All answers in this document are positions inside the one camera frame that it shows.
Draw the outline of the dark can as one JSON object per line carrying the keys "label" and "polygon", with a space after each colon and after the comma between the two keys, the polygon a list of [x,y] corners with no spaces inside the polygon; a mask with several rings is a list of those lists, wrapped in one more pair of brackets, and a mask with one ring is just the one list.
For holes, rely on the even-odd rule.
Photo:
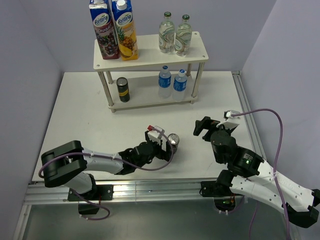
{"label": "dark can", "polygon": [[119,99],[121,102],[126,103],[130,100],[129,84],[125,77],[119,77],[116,80]]}
{"label": "dark can", "polygon": [[173,153],[175,154],[178,150],[178,146],[180,143],[180,137],[176,133],[171,133],[168,136],[168,139],[169,139],[171,145],[173,146]]}

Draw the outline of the Pocari Sweat bottle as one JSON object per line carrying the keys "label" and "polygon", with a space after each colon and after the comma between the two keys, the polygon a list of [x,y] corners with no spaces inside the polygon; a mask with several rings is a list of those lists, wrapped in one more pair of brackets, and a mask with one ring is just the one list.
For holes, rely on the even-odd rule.
{"label": "Pocari Sweat bottle", "polygon": [[181,69],[174,78],[173,82],[173,94],[172,97],[176,102],[181,102],[185,96],[185,90],[187,87],[186,71]]}
{"label": "Pocari Sweat bottle", "polygon": [[158,75],[158,95],[163,98],[171,96],[171,73],[167,65],[164,65]]}

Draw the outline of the chang soda bottle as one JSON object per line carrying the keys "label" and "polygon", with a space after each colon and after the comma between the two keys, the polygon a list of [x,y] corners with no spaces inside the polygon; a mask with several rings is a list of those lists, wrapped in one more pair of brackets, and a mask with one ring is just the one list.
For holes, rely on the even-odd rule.
{"label": "chang soda bottle", "polygon": [[162,53],[171,53],[174,49],[175,25],[171,19],[172,14],[166,11],[164,20],[159,25],[158,46]]}
{"label": "chang soda bottle", "polygon": [[189,52],[192,39],[192,27],[189,20],[190,16],[184,14],[175,33],[174,50],[178,56],[186,56]]}

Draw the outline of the Chang soda bottle front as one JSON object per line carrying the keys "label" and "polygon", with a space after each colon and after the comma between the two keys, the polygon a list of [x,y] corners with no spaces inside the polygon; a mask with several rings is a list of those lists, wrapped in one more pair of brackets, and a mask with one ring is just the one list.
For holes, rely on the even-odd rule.
{"label": "Chang soda bottle front", "polygon": [[164,20],[159,25],[158,46],[162,53],[171,53],[174,49],[175,25],[171,19],[172,14],[166,11]]}

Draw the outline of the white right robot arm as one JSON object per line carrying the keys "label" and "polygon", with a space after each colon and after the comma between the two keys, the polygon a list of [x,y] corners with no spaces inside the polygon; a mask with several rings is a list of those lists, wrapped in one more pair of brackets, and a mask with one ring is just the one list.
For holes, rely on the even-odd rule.
{"label": "white right robot arm", "polygon": [[290,180],[260,155],[237,144],[232,132],[237,120],[220,122],[205,116],[196,120],[193,135],[202,130],[202,139],[211,144],[215,161],[225,164],[216,180],[201,182],[203,197],[227,197],[232,194],[255,199],[280,213],[287,213],[290,223],[309,228],[318,221],[319,189],[308,189]]}

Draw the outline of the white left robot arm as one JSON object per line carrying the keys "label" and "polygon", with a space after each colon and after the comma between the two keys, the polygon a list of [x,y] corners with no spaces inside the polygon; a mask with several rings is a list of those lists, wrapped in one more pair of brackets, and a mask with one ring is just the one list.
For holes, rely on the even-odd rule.
{"label": "white left robot arm", "polygon": [[173,160],[180,143],[177,134],[165,135],[162,128],[155,126],[144,135],[145,140],[139,145],[114,154],[89,150],[79,140],[70,141],[42,154],[38,175],[47,188],[68,187],[69,201],[110,200],[111,188],[97,185],[92,172],[124,176],[137,169],[146,171],[145,165],[153,159],[167,164]]}

